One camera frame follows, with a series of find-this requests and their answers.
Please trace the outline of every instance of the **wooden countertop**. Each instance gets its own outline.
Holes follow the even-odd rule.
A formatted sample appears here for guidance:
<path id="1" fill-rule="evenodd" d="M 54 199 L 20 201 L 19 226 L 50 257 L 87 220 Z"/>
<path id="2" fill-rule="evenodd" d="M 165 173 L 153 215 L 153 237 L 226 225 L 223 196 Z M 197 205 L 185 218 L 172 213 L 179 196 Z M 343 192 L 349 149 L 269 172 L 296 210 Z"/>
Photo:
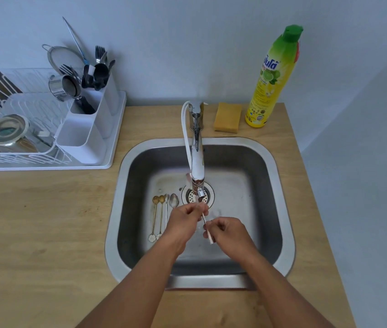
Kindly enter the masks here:
<path id="1" fill-rule="evenodd" d="M 203 137 L 217 105 L 205 108 Z M 114 164 L 97 171 L 0 172 L 0 327 L 74 327 L 116 285 L 104 242 L 119 167 L 135 145 L 182 137 L 180 106 L 127 107 Z M 355 327 L 284 104 L 237 136 L 277 162 L 296 241 L 288 280 L 337 327 Z M 271 327 L 255 291 L 167 291 L 153 327 Z"/>

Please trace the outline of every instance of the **white hose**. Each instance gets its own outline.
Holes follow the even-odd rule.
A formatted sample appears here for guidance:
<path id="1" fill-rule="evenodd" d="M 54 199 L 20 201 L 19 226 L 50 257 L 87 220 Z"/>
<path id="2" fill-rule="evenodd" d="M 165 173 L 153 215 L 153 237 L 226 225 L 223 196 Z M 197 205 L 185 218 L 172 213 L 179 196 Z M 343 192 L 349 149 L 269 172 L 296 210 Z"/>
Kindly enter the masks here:
<path id="1" fill-rule="evenodd" d="M 186 110 L 190 101 L 186 101 L 181 108 L 181 128 L 183 129 L 184 144 L 186 146 L 187 160 L 189 162 L 190 172 L 192 172 L 192 153 L 190 152 L 189 138 L 187 136 L 186 128 Z"/>

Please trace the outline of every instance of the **person's right arm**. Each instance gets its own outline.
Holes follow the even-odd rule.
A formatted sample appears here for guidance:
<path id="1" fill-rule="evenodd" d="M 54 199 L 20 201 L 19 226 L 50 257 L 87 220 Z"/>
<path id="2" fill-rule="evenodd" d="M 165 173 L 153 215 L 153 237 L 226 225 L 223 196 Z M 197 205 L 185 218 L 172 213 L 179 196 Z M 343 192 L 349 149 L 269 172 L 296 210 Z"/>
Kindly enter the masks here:
<path id="1" fill-rule="evenodd" d="M 332 328 L 301 294 L 258 251 L 243 223 L 234 217 L 207 221 L 222 251 L 238 262 L 255 283 L 274 328 Z"/>

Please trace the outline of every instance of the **person's left hand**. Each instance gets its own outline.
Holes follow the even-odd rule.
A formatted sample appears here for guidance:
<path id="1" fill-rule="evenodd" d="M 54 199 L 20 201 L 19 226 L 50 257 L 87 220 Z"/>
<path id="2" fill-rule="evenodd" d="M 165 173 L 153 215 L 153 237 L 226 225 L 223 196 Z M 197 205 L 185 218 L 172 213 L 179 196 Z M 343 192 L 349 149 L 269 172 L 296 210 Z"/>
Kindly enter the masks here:
<path id="1" fill-rule="evenodd" d="M 172 210 L 161 238 L 174 242 L 177 256 L 183 253 L 187 241 L 195 233 L 196 224 L 202 218 L 201 213 L 209 214 L 209 207 L 204 202 L 195 202 Z"/>

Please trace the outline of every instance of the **sink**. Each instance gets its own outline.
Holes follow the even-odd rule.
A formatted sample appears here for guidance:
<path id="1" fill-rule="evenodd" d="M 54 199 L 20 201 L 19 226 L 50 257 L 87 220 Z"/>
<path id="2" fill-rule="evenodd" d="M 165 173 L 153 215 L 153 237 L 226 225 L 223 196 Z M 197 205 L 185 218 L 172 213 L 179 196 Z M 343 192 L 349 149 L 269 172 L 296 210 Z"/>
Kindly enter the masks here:
<path id="1" fill-rule="evenodd" d="M 284 276 L 295 258 L 295 241 L 277 166 L 269 151 L 247 138 L 203 138 L 208 220 L 239 218 L 259 252 Z M 120 166 L 105 253 L 113 276 L 121 281 L 153 243 L 152 197 L 175 193 L 180 205 L 194 200 L 185 174 L 184 141 L 152 139 L 132 148 Z M 157 205 L 155 234 L 161 204 Z M 164 230 L 165 209 L 163 208 Z M 202 236 L 203 222 L 176 260 L 167 288 L 248 288 L 253 284 L 239 264 Z"/>

